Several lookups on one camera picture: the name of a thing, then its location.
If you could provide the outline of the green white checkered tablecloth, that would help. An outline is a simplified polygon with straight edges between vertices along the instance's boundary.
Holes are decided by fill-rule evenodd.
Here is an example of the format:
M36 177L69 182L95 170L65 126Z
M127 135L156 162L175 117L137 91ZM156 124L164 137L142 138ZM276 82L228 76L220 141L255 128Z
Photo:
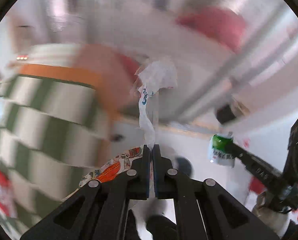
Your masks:
M106 160L113 109L100 74L27 64L0 84L0 172L13 198L0 224L15 238Z

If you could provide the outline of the white round trash bin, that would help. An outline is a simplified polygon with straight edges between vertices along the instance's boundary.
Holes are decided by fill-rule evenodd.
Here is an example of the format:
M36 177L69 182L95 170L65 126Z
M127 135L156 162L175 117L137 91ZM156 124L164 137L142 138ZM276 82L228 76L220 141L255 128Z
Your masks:
M193 167L191 162L184 157L176 157L175 158L176 168L178 171L183 172L189 178L192 177Z

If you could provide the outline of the silver foil bag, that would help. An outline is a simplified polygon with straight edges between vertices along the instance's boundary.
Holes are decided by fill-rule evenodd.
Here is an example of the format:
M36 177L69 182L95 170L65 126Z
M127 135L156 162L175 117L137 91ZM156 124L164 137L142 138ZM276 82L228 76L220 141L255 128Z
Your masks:
M280 238L284 236L290 223L289 214L282 214L272 211L265 206L266 192L257 196L256 204L252 208L252 213L265 225L274 231Z

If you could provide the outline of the green white medicine sachet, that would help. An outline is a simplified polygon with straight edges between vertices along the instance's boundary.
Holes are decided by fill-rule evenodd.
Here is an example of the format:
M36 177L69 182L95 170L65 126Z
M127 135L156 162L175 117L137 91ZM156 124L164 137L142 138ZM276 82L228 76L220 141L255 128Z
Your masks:
M217 165L233 168L234 156L225 150L225 147L230 143L233 143L232 132L213 135L208 147L209 161Z

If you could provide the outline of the dark sock on floor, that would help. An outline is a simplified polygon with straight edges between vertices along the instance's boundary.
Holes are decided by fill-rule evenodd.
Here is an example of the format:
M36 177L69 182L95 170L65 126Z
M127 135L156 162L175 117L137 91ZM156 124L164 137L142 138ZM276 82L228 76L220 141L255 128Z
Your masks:
M112 142L119 142L119 141L122 141L125 137L121 134L113 134L111 137L110 137L110 141Z

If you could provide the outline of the red bag on floor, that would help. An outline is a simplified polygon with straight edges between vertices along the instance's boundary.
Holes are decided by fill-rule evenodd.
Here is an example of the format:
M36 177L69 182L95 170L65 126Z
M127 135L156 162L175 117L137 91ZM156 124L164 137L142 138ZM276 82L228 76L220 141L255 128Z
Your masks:
M259 195L266 191L266 187L256 177L252 177L249 183L249 191Z

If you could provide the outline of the pink cloth on counter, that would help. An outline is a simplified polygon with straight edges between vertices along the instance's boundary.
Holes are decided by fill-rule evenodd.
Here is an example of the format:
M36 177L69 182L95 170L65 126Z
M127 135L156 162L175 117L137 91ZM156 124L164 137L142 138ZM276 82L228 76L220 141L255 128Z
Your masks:
M134 101L131 89L140 64L130 56L102 44L87 44L74 57L72 67L99 77L101 98L114 111L119 112Z

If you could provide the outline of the white plastic wrapper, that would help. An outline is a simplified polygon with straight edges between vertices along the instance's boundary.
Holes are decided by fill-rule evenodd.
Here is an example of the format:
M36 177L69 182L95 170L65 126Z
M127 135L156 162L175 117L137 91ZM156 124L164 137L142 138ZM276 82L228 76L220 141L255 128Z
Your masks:
M173 60L164 56L159 59L148 59L135 72L140 86L138 101L139 127L144 133L146 146L152 150L156 140L154 124L148 117L147 106L161 89L176 88L178 86L177 69Z

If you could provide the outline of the clear red plastic snack wrapper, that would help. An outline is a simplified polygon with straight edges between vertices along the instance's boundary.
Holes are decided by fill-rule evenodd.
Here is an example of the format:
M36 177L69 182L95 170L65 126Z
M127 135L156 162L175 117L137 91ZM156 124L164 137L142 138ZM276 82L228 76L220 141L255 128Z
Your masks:
M79 182L78 187L81 188L91 180L98 180L105 183L113 180L118 174L131 169L132 162L142 157L143 145L126 150L116 157L107 161L101 168L90 171Z

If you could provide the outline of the red stool behind glass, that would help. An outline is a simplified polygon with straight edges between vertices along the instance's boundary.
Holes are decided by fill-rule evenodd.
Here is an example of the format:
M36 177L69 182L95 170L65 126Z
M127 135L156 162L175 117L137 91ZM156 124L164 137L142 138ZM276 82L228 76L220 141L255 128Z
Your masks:
M193 14L178 16L176 24L210 38L234 53L240 50L247 23L230 9L204 7Z

